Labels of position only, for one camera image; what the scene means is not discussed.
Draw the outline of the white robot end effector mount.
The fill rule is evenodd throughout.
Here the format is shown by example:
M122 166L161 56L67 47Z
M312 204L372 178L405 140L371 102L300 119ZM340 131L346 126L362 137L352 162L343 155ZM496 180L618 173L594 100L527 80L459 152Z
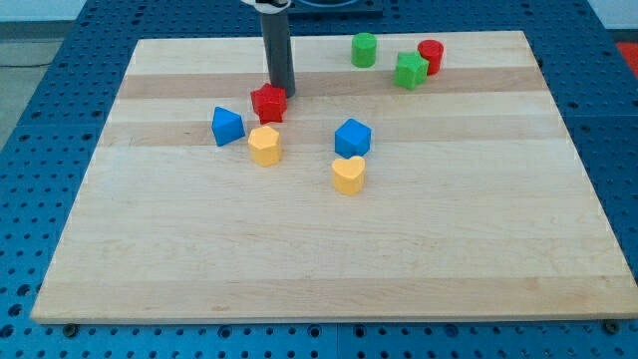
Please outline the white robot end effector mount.
M291 0L241 0L258 12L282 12L291 5Z

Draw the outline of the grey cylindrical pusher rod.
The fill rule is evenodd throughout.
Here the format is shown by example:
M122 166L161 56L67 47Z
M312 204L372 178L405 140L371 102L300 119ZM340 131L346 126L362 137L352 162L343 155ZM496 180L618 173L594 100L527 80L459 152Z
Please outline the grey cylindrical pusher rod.
M270 84L281 88L287 98L295 95L295 74L288 10L260 16Z

